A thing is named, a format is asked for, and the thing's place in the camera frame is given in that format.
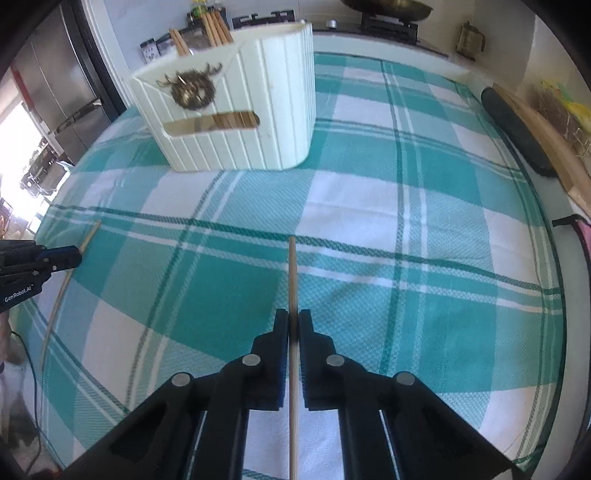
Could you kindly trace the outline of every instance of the dark emblem on basket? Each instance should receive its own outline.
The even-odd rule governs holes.
[[[213,102],[216,88],[209,77],[219,73],[221,69],[222,64],[213,69],[208,63],[202,72],[195,69],[182,73],[177,72],[176,79],[165,75],[164,82],[156,80],[156,83],[161,87],[172,85],[170,93],[177,105],[187,110],[201,110]]]

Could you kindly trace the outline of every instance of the black pan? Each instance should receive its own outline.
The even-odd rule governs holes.
[[[404,23],[425,20],[430,6],[415,0],[341,0],[347,7],[371,15],[398,18]]]

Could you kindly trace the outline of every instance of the black cable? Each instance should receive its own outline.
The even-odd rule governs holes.
[[[25,341],[22,339],[22,337],[15,332],[14,330],[10,331],[13,335],[17,336],[18,339],[21,341],[23,348],[25,349],[25,353],[27,354],[27,360],[29,360],[29,364],[31,365],[31,372],[33,373],[33,382],[34,382],[34,401],[35,401],[35,428],[37,429],[37,440],[39,441],[39,450],[37,450],[37,454],[34,456],[33,460],[31,460],[31,463],[29,463],[29,466],[27,467],[27,469],[25,470],[25,475],[28,475],[29,472],[31,471],[31,468],[33,468],[33,465],[35,465],[35,462],[38,460],[39,456],[41,455],[41,429],[39,428],[39,418],[37,417],[37,376],[35,375],[35,369],[33,368],[33,362],[31,361],[31,355],[29,355],[29,350],[27,349],[27,346],[25,344]]]

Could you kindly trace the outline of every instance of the white plastic basket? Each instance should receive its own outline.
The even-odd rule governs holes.
[[[316,120],[312,27],[284,23],[232,31],[234,43],[176,53],[135,72],[129,83],[142,116],[176,171],[283,170],[303,162]],[[182,108],[170,87],[157,80],[167,74],[222,65],[210,77],[216,93],[201,111]],[[257,128],[171,136],[163,124],[230,111],[252,111]]]

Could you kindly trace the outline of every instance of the green and white plaid tablecloth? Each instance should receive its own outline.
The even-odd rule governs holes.
[[[527,175],[464,85],[317,53],[316,91],[310,156],[293,170],[176,173],[136,109],[76,167],[37,235],[80,244],[102,220],[41,382],[44,436],[62,464],[175,372],[209,374],[247,353],[287,305],[294,234],[300,307],[339,353],[414,372],[517,464],[535,462],[564,317]],[[11,314],[36,365],[62,279]],[[287,477],[275,415],[253,417],[246,477]],[[303,417],[301,437],[322,445],[301,448],[302,478],[342,478],[337,433],[318,433],[335,423],[318,418]]]

